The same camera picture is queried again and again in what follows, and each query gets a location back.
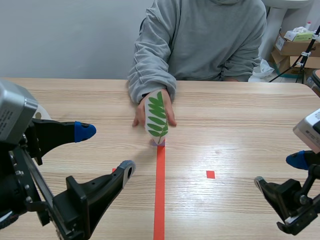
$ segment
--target tissue box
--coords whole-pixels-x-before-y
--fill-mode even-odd
[[[313,32],[294,32],[294,31],[287,31],[284,35],[284,38],[292,41],[292,42],[298,42],[298,41],[308,41],[312,39],[312,36],[314,35]]]

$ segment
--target finger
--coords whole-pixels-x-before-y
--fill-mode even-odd
[[[169,123],[174,127],[177,126],[177,122],[175,119],[175,113],[172,108],[171,102],[167,103],[164,108],[165,108],[165,114],[168,118]]]
[[[136,127],[136,126],[138,126],[138,124],[139,124],[139,120],[138,120],[138,118],[137,118],[137,115],[135,115],[135,116],[134,116],[133,123],[132,123],[132,126],[133,126],[133,127]]]
[[[145,106],[138,106],[136,116],[138,118],[139,123],[142,126],[145,126],[146,124]]]

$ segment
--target paper leaf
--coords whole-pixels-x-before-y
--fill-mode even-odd
[[[168,131],[168,122],[165,124],[164,128],[162,129],[164,132]]]
[[[153,115],[155,115],[161,119],[167,119],[167,116],[164,113],[159,112],[157,110],[150,109],[150,113],[152,113]]]
[[[161,102],[158,100],[158,99],[156,99],[156,98],[154,98],[154,97],[149,97],[149,101],[151,102],[151,103],[153,103],[154,105],[156,105],[156,106],[161,106]]]
[[[167,135],[168,134],[168,132],[167,131],[164,131],[164,132],[162,132],[161,134],[160,134],[160,137],[164,137],[165,135]]]
[[[152,131],[152,130],[149,130],[149,133],[151,133],[152,136],[155,136],[155,137],[162,137],[161,134],[157,131]]]
[[[154,104],[148,104],[148,106],[153,109],[153,110],[156,110],[160,113],[165,113],[165,110],[162,108],[162,107],[159,107],[157,105],[154,105]]]
[[[159,125],[166,125],[165,121],[162,121],[161,119],[154,117],[154,116],[150,116],[148,117],[148,119],[150,119],[152,122],[159,124]]]
[[[163,99],[162,99],[162,92],[159,91],[159,92],[156,94],[156,96],[157,96],[158,100],[161,102],[161,104],[164,105],[164,101],[163,101]]]
[[[163,129],[162,129],[162,127],[160,127],[160,126],[158,126],[158,125],[154,125],[154,124],[151,124],[151,123],[148,123],[147,124],[148,125],[148,127],[150,127],[151,129],[153,129],[153,130],[156,130],[156,131],[159,131],[159,132],[161,132]]]
[[[168,134],[168,120],[166,116],[162,91],[153,92],[144,104],[145,129],[156,144],[161,144]]]

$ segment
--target black stand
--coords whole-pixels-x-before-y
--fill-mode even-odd
[[[302,84],[304,84],[304,78],[305,78],[305,66],[308,60],[308,57],[311,54],[311,51],[313,50],[313,46],[314,43],[317,39],[317,37],[319,37],[319,33],[320,33],[320,26],[318,28],[318,30],[316,31],[316,33],[313,35],[312,40],[308,46],[308,48],[306,49],[306,51],[302,52],[301,55],[298,57],[298,59],[294,62],[294,64],[289,67],[287,70],[285,70],[284,72],[282,72],[281,74],[279,74],[278,76],[276,76],[274,79],[270,80],[269,83],[272,83],[274,80],[276,80],[277,78],[281,77],[283,74],[285,74],[286,72],[288,72],[290,69],[293,69],[295,66],[299,65],[300,66],[300,70],[298,72],[298,76],[296,77],[296,83],[298,82],[299,76],[300,74],[302,74]]]

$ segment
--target blue gripper fingertip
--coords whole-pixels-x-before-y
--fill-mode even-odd
[[[305,160],[305,151],[300,151],[296,154],[296,156],[287,156],[286,163],[296,169],[308,170],[309,167]]]
[[[90,139],[93,135],[95,135],[97,129],[95,126],[89,124],[88,127],[82,126],[82,123],[76,121],[74,124],[74,142],[79,143],[81,141]]]

